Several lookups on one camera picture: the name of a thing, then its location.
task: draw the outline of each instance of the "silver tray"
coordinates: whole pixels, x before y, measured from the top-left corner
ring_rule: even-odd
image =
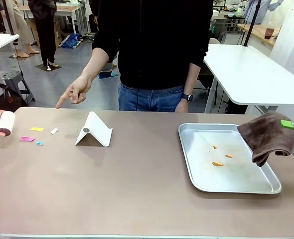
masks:
[[[252,151],[237,127],[235,124],[202,123],[184,123],[179,127],[192,184],[205,192],[279,193],[280,181],[267,163],[259,168],[252,162]],[[224,166],[214,166],[214,161]]]

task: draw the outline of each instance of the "white paper scrap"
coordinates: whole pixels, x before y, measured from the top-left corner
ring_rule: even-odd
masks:
[[[54,128],[54,129],[51,131],[51,134],[55,134],[56,132],[58,132],[58,128]]]

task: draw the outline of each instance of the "blue jeans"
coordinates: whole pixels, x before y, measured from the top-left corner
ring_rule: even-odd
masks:
[[[122,83],[118,88],[120,111],[174,112],[181,100],[184,86],[164,90],[129,88]]]

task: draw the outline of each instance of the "brown towel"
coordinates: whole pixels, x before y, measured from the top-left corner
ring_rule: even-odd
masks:
[[[280,113],[267,113],[238,126],[238,131],[251,148],[252,162],[262,167],[272,152],[288,156],[294,146],[294,130],[281,127],[280,120],[289,120]]]

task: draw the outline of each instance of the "wristwatch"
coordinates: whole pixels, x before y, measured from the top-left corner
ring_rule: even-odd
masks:
[[[183,99],[188,100],[189,102],[191,102],[192,99],[193,99],[193,95],[183,94],[181,98],[183,98]]]

